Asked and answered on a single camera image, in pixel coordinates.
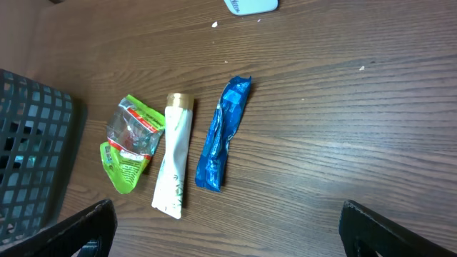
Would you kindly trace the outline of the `green snack packet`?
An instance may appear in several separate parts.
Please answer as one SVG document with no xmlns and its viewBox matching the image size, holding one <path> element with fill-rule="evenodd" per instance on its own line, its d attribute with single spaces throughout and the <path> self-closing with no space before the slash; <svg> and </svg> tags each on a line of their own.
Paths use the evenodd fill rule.
<svg viewBox="0 0 457 257">
<path fill-rule="evenodd" d="M 106 127 L 100 145 L 102 166 L 120 194 L 136 187 L 156 152 L 165 130 L 165 117 L 132 95 L 124 97 Z"/>
</svg>

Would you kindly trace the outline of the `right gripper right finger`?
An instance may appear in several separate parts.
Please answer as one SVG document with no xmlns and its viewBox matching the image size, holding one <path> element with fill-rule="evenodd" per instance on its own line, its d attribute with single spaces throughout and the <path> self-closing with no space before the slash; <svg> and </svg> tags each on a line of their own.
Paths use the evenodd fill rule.
<svg viewBox="0 0 457 257">
<path fill-rule="evenodd" d="M 347 256 L 456 257 L 453 251 L 352 200 L 343 203 L 338 232 Z"/>
</svg>

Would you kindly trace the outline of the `white tube gold cap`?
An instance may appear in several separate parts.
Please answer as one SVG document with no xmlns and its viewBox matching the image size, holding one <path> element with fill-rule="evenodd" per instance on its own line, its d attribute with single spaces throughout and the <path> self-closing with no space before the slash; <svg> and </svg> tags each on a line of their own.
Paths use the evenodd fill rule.
<svg viewBox="0 0 457 257">
<path fill-rule="evenodd" d="M 194 97 L 170 93 L 165 108 L 165 154 L 159 169 L 151 206 L 180 219 L 186 162 L 193 119 Z"/>
</svg>

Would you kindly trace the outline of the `blue snack packet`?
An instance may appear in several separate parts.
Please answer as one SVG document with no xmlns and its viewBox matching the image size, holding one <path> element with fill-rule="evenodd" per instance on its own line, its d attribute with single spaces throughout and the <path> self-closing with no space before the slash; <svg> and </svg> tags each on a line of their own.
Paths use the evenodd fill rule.
<svg viewBox="0 0 457 257">
<path fill-rule="evenodd" d="M 240 76 L 233 77 L 224 88 L 196 168 L 198 187 L 221 191 L 229 144 L 240 126 L 250 90 L 251 78 Z"/>
</svg>

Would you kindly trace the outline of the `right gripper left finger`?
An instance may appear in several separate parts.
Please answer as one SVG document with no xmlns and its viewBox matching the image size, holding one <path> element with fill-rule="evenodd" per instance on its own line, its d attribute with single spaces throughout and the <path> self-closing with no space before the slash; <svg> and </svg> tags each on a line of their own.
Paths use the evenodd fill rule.
<svg viewBox="0 0 457 257">
<path fill-rule="evenodd" d="M 101 200 L 64 221 L 1 252 L 2 256 L 109 255 L 117 229 L 112 200 Z"/>
</svg>

